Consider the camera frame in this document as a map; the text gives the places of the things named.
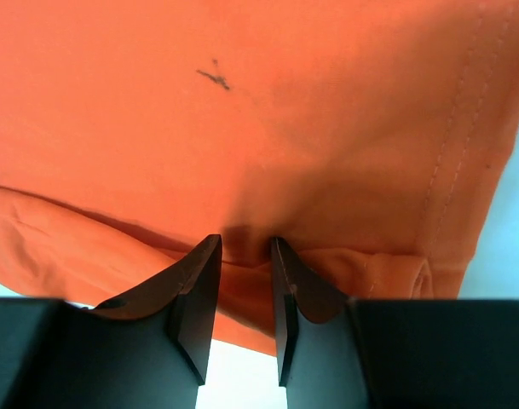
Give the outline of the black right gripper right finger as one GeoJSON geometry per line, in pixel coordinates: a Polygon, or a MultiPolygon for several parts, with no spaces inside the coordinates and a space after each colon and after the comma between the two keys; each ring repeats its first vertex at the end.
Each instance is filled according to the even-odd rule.
{"type": "Polygon", "coordinates": [[[270,242],[278,379],[290,408],[368,408],[349,299],[289,243],[270,242]]]}

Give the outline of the orange t shirt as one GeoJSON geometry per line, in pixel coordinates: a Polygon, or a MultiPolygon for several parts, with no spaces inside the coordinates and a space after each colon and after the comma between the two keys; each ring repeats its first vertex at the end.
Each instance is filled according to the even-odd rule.
{"type": "Polygon", "coordinates": [[[519,1],[0,1],[0,284],[94,305],[222,236],[215,336],[273,354],[269,240],[453,298],[519,127],[519,1]]]}

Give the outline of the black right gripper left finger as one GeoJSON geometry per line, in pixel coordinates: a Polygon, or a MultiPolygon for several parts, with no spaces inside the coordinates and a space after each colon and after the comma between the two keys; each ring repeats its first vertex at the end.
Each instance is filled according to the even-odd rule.
{"type": "Polygon", "coordinates": [[[95,308],[68,305],[67,408],[193,408],[205,384],[221,276],[211,234],[95,308]]]}

